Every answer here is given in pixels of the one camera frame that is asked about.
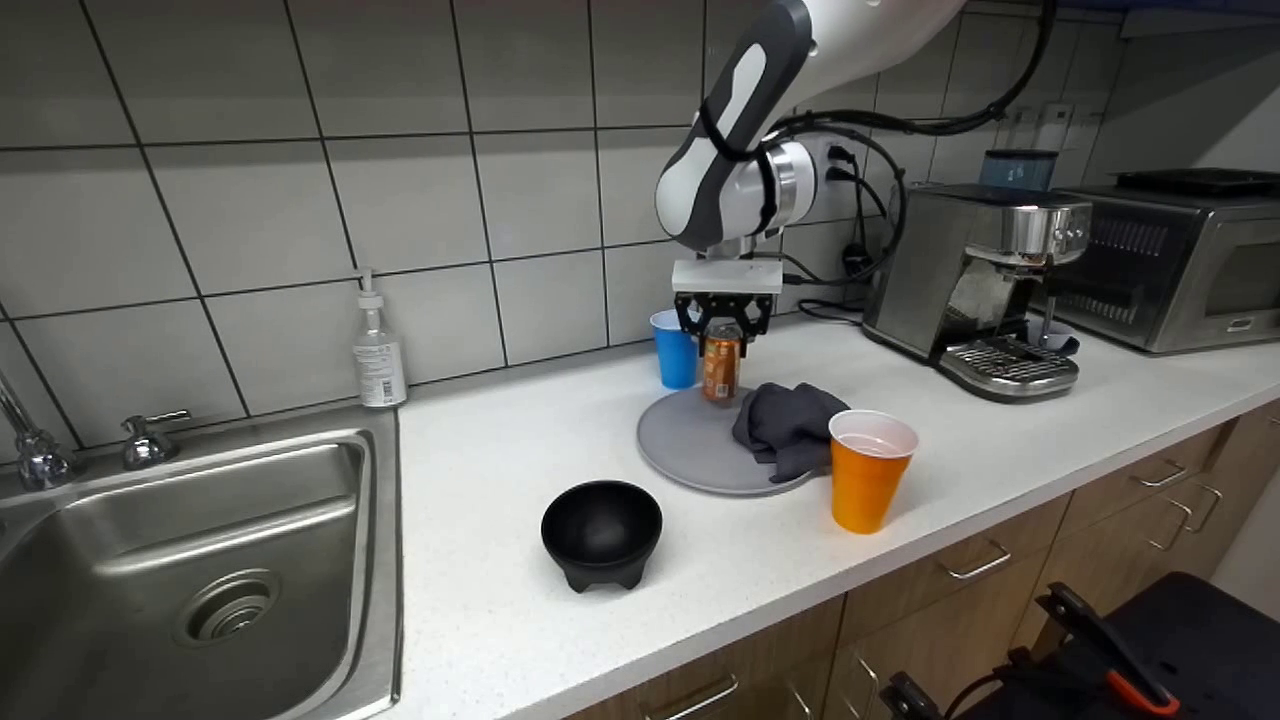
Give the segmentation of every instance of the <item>dark towel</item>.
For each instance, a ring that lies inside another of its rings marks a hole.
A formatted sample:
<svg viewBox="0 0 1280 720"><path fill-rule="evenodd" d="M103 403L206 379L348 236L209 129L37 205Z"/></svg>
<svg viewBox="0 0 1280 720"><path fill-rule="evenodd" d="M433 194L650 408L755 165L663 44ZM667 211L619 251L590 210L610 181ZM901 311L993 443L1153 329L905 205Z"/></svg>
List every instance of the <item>dark towel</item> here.
<svg viewBox="0 0 1280 720"><path fill-rule="evenodd" d="M845 408L845 401L813 384L761 384L754 397L744 397L744 408L731 423L731 441L744 443L755 455L755 464L773 464L777 484L796 482L804 471L829 471L829 419Z"/></svg>

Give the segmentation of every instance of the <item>microwave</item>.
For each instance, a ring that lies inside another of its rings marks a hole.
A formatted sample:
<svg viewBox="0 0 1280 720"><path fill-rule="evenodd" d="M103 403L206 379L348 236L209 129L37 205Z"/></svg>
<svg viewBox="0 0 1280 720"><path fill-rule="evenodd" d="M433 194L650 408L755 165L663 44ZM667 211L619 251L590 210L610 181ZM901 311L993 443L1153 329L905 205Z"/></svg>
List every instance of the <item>microwave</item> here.
<svg viewBox="0 0 1280 720"><path fill-rule="evenodd" d="M1094 240L1051 272L1055 311L1140 352L1280 342L1280 194L1088 194Z"/></svg>

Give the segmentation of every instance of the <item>soap dispenser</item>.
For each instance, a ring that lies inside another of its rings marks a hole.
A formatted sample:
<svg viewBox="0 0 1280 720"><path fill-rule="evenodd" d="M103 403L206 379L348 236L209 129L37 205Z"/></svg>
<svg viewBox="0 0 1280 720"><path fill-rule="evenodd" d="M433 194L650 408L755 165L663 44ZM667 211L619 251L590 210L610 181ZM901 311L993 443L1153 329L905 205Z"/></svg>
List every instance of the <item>soap dispenser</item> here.
<svg viewBox="0 0 1280 720"><path fill-rule="evenodd" d="M361 379L361 403L364 408L395 408L406 403L406 358L399 342L384 329L384 297L371 288L371 267L361 272L361 297L364 311L357 352L357 379Z"/></svg>

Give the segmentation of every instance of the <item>wooden cabinet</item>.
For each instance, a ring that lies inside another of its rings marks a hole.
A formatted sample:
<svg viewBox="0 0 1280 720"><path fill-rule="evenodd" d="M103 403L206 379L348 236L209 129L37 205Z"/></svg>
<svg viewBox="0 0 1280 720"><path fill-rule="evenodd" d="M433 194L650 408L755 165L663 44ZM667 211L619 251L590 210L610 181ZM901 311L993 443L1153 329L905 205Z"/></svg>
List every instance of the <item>wooden cabinet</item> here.
<svg viewBox="0 0 1280 720"><path fill-rule="evenodd" d="M613 696L581 720L790 720L813 718L829 691L841 606L829 602L667 675Z"/></svg>
<svg viewBox="0 0 1280 720"><path fill-rule="evenodd" d="M1165 571L1209 576L1280 468L1280 403L1145 455L841 602L709 652L581 720L882 720L911 674L941 704L1031 644L1067 579L1113 614Z"/></svg>

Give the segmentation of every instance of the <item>black bowl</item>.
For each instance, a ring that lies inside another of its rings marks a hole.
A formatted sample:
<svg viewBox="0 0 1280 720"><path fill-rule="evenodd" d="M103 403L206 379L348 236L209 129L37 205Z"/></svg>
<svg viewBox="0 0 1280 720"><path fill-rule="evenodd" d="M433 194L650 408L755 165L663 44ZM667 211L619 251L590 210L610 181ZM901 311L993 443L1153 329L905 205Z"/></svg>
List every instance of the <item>black bowl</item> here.
<svg viewBox="0 0 1280 720"><path fill-rule="evenodd" d="M568 489L543 512L543 543L576 594L591 583L636 588L659 531L655 499L619 482Z"/></svg>

